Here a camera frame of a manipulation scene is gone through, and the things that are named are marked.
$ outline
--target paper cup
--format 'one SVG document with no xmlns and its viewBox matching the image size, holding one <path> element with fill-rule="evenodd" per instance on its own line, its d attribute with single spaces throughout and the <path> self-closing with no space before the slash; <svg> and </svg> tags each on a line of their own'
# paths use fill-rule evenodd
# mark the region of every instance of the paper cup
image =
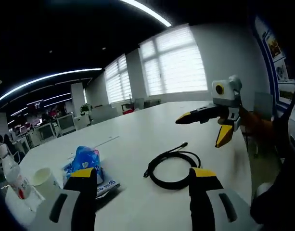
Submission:
<svg viewBox="0 0 295 231">
<path fill-rule="evenodd" d="M 32 185 L 45 199 L 55 194 L 60 189 L 59 183 L 48 167 L 39 169 L 34 174 Z"/>
</svg>

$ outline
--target window blind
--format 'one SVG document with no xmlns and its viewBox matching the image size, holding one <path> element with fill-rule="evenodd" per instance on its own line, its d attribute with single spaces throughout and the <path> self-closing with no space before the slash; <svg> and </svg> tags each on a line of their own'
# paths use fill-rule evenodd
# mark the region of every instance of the window blind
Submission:
<svg viewBox="0 0 295 231">
<path fill-rule="evenodd" d="M 202 58 L 189 26 L 142 43 L 140 52 L 149 95 L 207 90 Z"/>
<path fill-rule="evenodd" d="M 105 69 L 105 84 L 109 103 L 132 98 L 125 55 L 122 55 Z"/>
</svg>

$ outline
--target bottle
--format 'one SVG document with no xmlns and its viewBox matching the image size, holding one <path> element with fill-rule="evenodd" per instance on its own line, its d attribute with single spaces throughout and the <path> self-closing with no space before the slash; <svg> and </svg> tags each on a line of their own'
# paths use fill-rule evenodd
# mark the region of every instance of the bottle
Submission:
<svg viewBox="0 0 295 231">
<path fill-rule="evenodd" d="M 35 191 L 33 186 L 30 185 L 28 180 L 21 174 L 20 166 L 10 155 L 6 144 L 0 146 L 0 158 L 2 160 L 3 172 L 7 182 L 28 208 L 31 211 L 36 212 L 38 205 L 42 202 L 42 198 Z"/>
</svg>

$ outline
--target plastic bag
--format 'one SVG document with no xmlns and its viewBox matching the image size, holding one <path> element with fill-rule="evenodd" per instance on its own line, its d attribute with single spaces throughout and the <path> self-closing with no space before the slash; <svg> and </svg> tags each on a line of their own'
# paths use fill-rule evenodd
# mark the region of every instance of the plastic bag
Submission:
<svg viewBox="0 0 295 231">
<path fill-rule="evenodd" d="M 69 179 L 72 173 L 90 167 L 94 167 L 96 169 L 97 184 L 101 184 L 103 182 L 103 171 L 100 165 L 99 151 L 95 148 L 92 149 L 89 147 L 79 146 L 77 148 L 74 161 L 63 168 L 64 172 L 66 173 L 64 176 L 65 181 Z"/>
</svg>

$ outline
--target office desk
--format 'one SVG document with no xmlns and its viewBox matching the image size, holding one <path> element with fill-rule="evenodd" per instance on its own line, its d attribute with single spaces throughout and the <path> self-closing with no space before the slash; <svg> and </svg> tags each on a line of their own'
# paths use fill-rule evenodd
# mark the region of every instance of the office desk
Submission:
<svg viewBox="0 0 295 231">
<path fill-rule="evenodd" d="M 165 103 L 54 139 L 28 152 L 20 164 L 22 172 L 30 179 L 39 168 L 50 167 L 62 185 L 60 168 L 78 146 L 94 147 L 118 137 L 98 147 L 103 168 L 120 181 L 121 192 L 97 212 L 95 230 L 190 231 L 188 187 L 170 191 L 143 178 L 152 159 L 184 141 L 189 143 L 184 150 L 196 153 L 202 167 L 214 171 L 224 187 L 234 189 L 248 204 L 251 201 L 250 164 L 241 131 L 237 130 L 231 142 L 217 149 L 220 125 L 216 119 L 205 124 L 175 124 L 183 113 L 204 104 Z M 155 175 L 166 181 L 180 180 L 188 173 L 189 164 L 176 158 L 162 162 L 155 170 Z M 11 189 L 5 200 L 21 223 L 30 223 L 32 214 Z"/>
</svg>

